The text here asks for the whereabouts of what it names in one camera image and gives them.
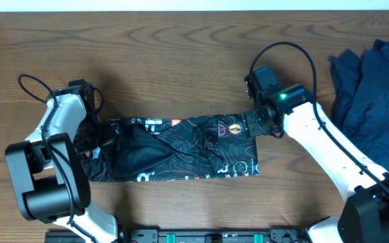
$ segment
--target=blue cloth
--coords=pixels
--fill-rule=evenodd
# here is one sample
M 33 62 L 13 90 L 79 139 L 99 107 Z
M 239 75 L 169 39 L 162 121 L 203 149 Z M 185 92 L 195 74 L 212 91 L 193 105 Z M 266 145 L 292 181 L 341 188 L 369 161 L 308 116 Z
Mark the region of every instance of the blue cloth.
M 362 58 L 347 50 L 330 61 L 337 94 L 333 123 L 389 171 L 389 42 L 376 40 Z

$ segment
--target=wall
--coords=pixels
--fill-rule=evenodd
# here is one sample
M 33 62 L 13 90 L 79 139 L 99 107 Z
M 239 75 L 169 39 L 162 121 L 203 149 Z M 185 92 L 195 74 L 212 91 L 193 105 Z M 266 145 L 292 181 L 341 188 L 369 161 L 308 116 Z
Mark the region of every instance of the wall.
M 381 10 L 389 0 L 0 0 L 0 11 Z

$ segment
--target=wooden table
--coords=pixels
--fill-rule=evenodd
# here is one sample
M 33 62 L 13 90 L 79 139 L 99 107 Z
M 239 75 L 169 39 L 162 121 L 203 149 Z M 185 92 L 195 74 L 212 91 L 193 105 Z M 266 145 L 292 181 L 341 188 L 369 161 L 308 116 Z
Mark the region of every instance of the wooden table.
M 362 54 L 389 40 L 389 11 L 0 13 L 0 242 L 42 242 L 54 225 L 18 210 L 4 150 L 36 128 L 45 107 L 17 84 L 21 73 L 52 88 L 85 78 L 101 88 L 101 119 L 187 118 L 253 108 L 243 78 L 268 44 L 292 41 L 312 56 L 318 99 L 335 99 L 329 56 Z M 285 85 L 311 90 L 304 55 L 276 47 L 259 60 Z M 33 83 L 41 97 L 47 93 Z M 257 138 L 260 176 L 175 182 L 90 183 L 93 200 L 128 228 L 263 229 L 339 216 L 329 177 L 289 137 Z

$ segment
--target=sun graphic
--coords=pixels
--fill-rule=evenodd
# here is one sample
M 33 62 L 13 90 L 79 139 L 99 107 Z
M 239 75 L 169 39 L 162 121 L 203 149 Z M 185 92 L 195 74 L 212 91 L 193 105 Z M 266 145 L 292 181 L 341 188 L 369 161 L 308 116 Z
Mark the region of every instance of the sun graphic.
M 232 124 L 229 126 L 229 132 L 234 135 L 240 134 L 242 132 L 242 126 L 240 124 Z

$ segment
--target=black cable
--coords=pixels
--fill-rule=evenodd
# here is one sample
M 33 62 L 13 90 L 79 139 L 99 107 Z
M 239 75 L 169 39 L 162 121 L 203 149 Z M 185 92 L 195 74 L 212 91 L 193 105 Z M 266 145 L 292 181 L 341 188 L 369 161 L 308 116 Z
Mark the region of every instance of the black cable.
M 71 224 L 73 222 L 73 217 L 74 217 L 74 197 L 73 197 L 72 188 L 70 186 L 70 183 L 68 181 L 68 177 L 67 177 L 65 171 L 63 170 L 63 168 L 62 168 L 61 164 L 59 163 L 57 157 L 55 156 L 55 154 L 51 150 L 51 147 L 49 146 L 49 143 L 47 142 L 47 139 L 46 139 L 47 127 L 48 127 L 49 122 L 51 121 L 51 119 L 53 117 L 53 114 L 55 114 L 55 112 L 56 112 L 56 110 L 58 108 L 58 100 L 57 100 L 57 97 L 56 97 L 55 93 L 43 81 L 39 80 L 38 78 L 35 78 L 34 76 L 28 75 L 28 74 L 20 74 L 19 78 L 18 78 L 19 85 L 22 88 L 22 90 L 24 90 L 27 94 L 32 96 L 32 98 L 34 98 L 34 99 L 36 99 L 36 100 L 38 100 L 40 102 L 43 102 L 44 104 L 46 103 L 46 101 L 44 101 L 44 100 L 38 98 L 37 96 L 33 95 L 31 92 L 29 92 L 22 85 L 22 78 L 23 77 L 31 78 L 31 79 L 37 81 L 38 83 L 40 83 L 41 85 L 43 85 L 49 91 L 49 93 L 51 94 L 51 96 L 53 98 L 53 108 L 52 108 L 51 112 L 49 113 L 49 115 L 47 116 L 45 122 L 41 126 L 41 140 L 43 141 L 43 145 L 45 146 L 48 154 L 51 156 L 52 161 L 54 162 L 55 166 L 57 167 L 57 169 L 61 173 L 62 179 L 64 181 L 64 184 L 66 185 L 66 189 L 67 189 L 68 194 L 69 194 L 70 217 L 69 217 L 68 222 L 67 222 L 67 224 L 69 225 L 69 224 Z
M 327 134 L 328 138 L 331 139 L 331 141 L 347 156 L 349 157 L 349 159 L 351 159 L 351 161 L 356 165 L 358 166 L 358 168 L 361 169 L 362 172 L 366 173 L 374 182 L 376 182 L 387 194 L 389 194 L 389 188 L 387 187 L 387 185 L 385 185 L 381 180 L 379 180 L 379 178 L 377 178 L 375 175 L 373 175 L 370 170 L 368 170 L 367 166 L 364 166 L 363 164 L 361 164 L 360 161 L 358 161 L 357 158 L 355 158 L 349 151 L 347 151 L 337 140 L 336 138 L 330 133 L 330 131 L 328 131 L 328 129 L 326 128 L 326 123 L 323 122 L 317 112 L 317 103 L 316 103 L 316 90 L 317 90 L 317 77 L 316 77 L 316 69 L 315 69 L 315 64 L 313 62 L 313 60 L 311 59 L 310 55 L 308 54 L 308 52 L 306 52 L 306 50 L 304 50 L 302 47 L 298 46 L 297 44 L 294 44 L 294 43 L 290 43 L 290 42 L 278 42 L 278 43 L 274 43 L 274 44 L 271 44 L 269 46 L 267 46 L 266 48 L 264 48 L 264 50 L 262 50 L 257 56 L 256 58 L 253 60 L 252 64 L 251 64 L 251 67 L 250 67 L 250 74 L 253 73 L 253 68 L 255 67 L 255 64 L 258 60 L 258 58 L 260 58 L 260 56 L 266 52 L 268 49 L 272 48 L 272 47 L 275 47 L 275 46 L 278 46 L 278 45 L 290 45 L 291 47 L 295 47 L 297 48 L 298 50 L 300 50 L 302 53 L 304 53 L 305 57 L 309 60 L 309 63 L 310 63 L 310 66 L 311 66 L 311 71 L 313 73 L 313 98 L 312 98 L 312 103 L 313 103 L 313 112 L 315 114 L 315 117 L 316 117 L 316 120 L 317 122 L 319 123 L 320 125 L 320 128 L 322 128 L 322 130 Z
M 94 90 L 97 90 L 97 92 L 100 94 L 100 96 L 101 96 L 101 103 L 100 103 L 100 106 L 99 106 L 99 108 L 97 109 L 97 110 L 95 110 L 95 114 L 98 114 L 98 113 L 100 113 L 100 111 L 102 110 L 102 108 L 103 108 L 103 106 L 105 105 L 105 97 L 103 96 L 103 93 L 98 89 L 98 88 L 96 88 L 96 87 L 93 87 L 93 92 L 94 92 Z

